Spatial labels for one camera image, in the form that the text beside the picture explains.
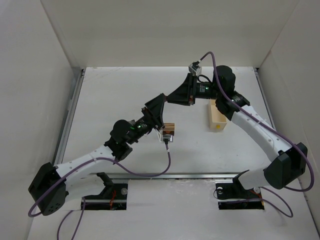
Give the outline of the light striped wood block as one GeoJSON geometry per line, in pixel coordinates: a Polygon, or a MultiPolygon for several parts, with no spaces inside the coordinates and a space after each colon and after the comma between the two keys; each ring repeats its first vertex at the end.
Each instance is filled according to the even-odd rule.
{"type": "Polygon", "coordinates": [[[175,124],[173,122],[164,123],[163,131],[165,131],[165,132],[174,132],[175,131],[175,124]]]}

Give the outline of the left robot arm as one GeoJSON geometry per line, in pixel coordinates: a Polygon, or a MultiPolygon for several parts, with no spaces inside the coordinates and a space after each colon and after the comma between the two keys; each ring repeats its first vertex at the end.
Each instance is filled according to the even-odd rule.
{"type": "Polygon", "coordinates": [[[119,165],[120,161],[132,152],[133,143],[137,143],[152,130],[163,129],[166,101],[167,97],[161,93],[145,104],[140,119],[116,121],[109,140],[89,154],[58,165],[50,162],[43,164],[28,187],[28,192],[34,200],[28,216],[38,216],[38,213],[33,212],[35,208],[38,208],[39,214],[43,216],[55,213],[74,194],[71,190],[74,184],[94,172],[101,173],[111,165],[119,165]]]}

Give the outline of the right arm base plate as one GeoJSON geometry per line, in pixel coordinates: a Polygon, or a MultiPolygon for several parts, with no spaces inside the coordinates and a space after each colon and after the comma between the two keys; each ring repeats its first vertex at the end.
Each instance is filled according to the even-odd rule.
{"type": "Polygon", "coordinates": [[[215,184],[215,197],[218,199],[219,210],[264,210],[260,189],[244,189],[231,182],[215,184]]]}

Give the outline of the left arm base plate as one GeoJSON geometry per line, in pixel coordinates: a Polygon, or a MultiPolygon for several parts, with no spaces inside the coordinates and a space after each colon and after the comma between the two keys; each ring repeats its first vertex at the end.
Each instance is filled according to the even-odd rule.
{"type": "Polygon", "coordinates": [[[122,211],[127,209],[128,182],[115,183],[108,193],[85,196],[84,209],[88,211],[122,211]]]}

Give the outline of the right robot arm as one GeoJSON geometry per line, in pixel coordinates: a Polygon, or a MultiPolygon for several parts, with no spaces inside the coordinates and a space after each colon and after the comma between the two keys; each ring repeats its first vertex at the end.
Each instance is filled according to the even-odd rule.
{"type": "Polygon", "coordinates": [[[271,186],[277,190],[305,173],[308,153],[303,143],[292,146],[265,123],[250,102],[235,91],[236,76],[232,69],[219,65],[212,81],[198,82],[197,76],[188,73],[184,82],[166,100],[168,103],[190,106],[196,99],[213,99],[218,111],[245,131],[264,151],[270,164],[265,168],[246,170],[232,179],[242,190],[271,186]]]}

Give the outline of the dark brown arch block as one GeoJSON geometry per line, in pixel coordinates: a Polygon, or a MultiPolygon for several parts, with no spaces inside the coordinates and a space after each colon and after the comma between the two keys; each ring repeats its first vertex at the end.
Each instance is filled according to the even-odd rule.
{"type": "Polygon", "coordinates": [[[170,136],[174,136],[175,135],[175,131],[174,130],[164,130],[162,132],[163,135],[170,135],[170,136]]]}

